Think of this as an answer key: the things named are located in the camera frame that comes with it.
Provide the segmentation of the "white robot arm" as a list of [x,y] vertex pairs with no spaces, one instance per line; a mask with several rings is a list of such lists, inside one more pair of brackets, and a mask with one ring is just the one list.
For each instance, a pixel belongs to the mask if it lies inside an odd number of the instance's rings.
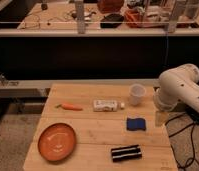
[[181,100],[199,113],[199,68],[194,64],[183,64],[168,69],[159,76],[160,87],[153,101],[160,111],[173,110]]

